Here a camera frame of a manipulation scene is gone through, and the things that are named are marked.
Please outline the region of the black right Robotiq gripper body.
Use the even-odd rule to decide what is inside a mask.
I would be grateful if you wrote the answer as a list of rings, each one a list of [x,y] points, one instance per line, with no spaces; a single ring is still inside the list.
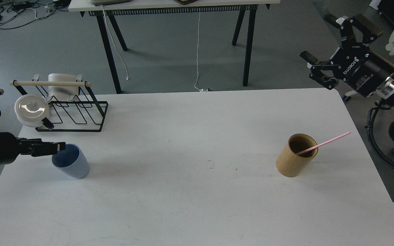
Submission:
[[[367,46],[339,47],[330,61],[337,66],[334,77],[363,97],[371,96],[394,73],[394,64]]]

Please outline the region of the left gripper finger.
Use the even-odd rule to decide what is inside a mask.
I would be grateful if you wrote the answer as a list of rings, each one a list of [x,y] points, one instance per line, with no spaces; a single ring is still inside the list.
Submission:
[[[40,138],[18,138],[17,142],[21,155],[33,157],[55,155],[59,151],[66,149],[66,142],[45,142]]]

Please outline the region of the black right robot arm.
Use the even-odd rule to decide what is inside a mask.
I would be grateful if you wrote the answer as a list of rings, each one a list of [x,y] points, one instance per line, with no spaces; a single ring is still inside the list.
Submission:
[[[326,61],[319,61],[308,51],[300,53],[311,71],[309,77],[328,90],[342,81],[362,97],[379,97],[368,112],[365,126],[367,138],[376,155],[394,169],[394,161],[381,151],[373,132],[378,112],[394,109],[394,64],[369,48],[369,44],[378,39],[382,31],[361,14],[341,18],[325,14],[324,20],[339,30],[341,45]],[[394,41],[388,49],[394,55]],[[388,127],[388,134],[394,142],[394,121]]]

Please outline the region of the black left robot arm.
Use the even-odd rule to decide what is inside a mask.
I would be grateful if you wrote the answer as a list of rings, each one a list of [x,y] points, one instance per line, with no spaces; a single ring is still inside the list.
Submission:
[[[47,156],[65,149],[65,142],[44,142],[40,138],[19,138],[9,132],[0,132],[0,165],[13,163],[19,155]]]

